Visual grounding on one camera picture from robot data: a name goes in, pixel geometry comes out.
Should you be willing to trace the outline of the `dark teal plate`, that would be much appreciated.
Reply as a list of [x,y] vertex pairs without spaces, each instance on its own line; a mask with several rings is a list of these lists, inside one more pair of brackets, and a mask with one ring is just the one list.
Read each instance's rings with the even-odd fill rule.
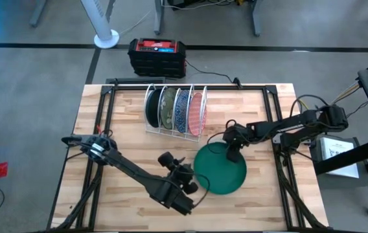
[[159,127],[157,114],[158,114],[158,104],[160,94],[161,90],[156,89],[148,95],[146,101],[146,108],[145,108],[146,119],[153,128]]

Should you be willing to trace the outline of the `blue patterned plate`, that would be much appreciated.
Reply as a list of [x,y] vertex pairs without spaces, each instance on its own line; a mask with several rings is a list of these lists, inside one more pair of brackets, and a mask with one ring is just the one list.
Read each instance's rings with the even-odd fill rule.
[[186,132],[187,123],[187,104],[189,101],[189,90],[182,90],[176,98],[174,111],[174,125],[180,133]]

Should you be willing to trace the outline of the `grey desk leg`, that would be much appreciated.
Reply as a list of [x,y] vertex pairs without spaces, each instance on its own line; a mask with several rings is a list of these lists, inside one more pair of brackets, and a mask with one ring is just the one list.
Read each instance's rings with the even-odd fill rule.
[[154,18],[154,34],[159,36],[161,34],[161,24],[163,22],[164,7],[163,0],[154,0],[155,18]]
[[33,13],[32,13],[31,18],[29,20],[29,25],[31,27],[36,28],[38,26],[40,17],[42,15],[42,12],[45,8],[46,3],[47,3],[47,0],[36,0]]
[[251,4],[253,34],[256,37],[261,35],[259,8],[262,2],[263,0],[252,0]]

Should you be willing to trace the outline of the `grey shelf tray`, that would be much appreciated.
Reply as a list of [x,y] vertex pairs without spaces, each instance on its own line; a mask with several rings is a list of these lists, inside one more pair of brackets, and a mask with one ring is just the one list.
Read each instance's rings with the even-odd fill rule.
[[[359,145],[358,139],[355,137],[340,139],[330,135],[319,135],[310,143],[310,152],[312,158],[319,162]],[[322,190],[368,186],[368,172],[365,169],[365,161],[317,175],[317,179]]]

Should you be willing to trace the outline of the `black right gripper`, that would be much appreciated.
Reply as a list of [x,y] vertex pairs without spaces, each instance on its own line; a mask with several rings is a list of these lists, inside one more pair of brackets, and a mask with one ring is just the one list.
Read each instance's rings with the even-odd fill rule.
[[240,124],[229,126],[224,131],[222,139],[227,144],[232,145],[227,149],[227,160],[231,162],[238,162],[241,158],[240,148],[249,145],[247,128]]

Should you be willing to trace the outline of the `large green plate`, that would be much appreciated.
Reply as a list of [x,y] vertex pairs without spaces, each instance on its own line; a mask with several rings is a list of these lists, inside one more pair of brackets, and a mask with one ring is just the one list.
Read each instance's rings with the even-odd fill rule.
[[226,158],[227,149],[227,144],[213,142],[202,147],[194,157],[193,170],[199,184],[216,195],[235,192],[247,176],[243,155],[238,162],[231,162]]

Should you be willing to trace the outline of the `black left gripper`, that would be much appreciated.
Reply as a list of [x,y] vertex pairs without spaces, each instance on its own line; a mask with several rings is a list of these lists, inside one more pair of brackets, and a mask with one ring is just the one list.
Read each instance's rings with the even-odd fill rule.
[[176,159],[170,152],[165,152],[158,157],[158,162],[162,167],[166,167],[170,172],[168,177],[186,193],[193,194],[198,190],[198,178],[190,164],[185,164],[185,157]]

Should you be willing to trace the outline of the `red black power station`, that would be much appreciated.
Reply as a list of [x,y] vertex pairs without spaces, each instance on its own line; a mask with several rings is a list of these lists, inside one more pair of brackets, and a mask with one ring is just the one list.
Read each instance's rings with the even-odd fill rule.
[[173,39],[133,39],[128,56],[139,76],[183,78],[186,75],[186,45]]

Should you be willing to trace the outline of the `camouflage pattern plate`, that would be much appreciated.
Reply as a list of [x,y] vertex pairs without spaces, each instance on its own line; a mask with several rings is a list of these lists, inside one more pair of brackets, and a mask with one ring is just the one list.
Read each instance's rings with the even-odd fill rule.
[[161,123],[166,129],[172,129],[172,114],[177,90],[168,87],[164,90],[160,102]]

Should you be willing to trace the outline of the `black table clamp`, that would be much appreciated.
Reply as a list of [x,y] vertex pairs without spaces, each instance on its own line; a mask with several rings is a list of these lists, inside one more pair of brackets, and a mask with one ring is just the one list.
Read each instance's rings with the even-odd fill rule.
[[81,143],[82,137],[79,136],[63,137],[61,138],[61,141],[67,146],[76,146],[78,143]]

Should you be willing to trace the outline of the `red leaf pattern plate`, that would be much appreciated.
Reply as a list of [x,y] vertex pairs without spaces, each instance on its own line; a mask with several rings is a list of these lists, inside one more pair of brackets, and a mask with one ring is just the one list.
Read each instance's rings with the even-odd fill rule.
[[200,120],[202,97],[201,93],[196,93],[190,101],[188,127],[190,133],[194,136],[200,135],[206,123],[207,110],[204,111],[203,118]]

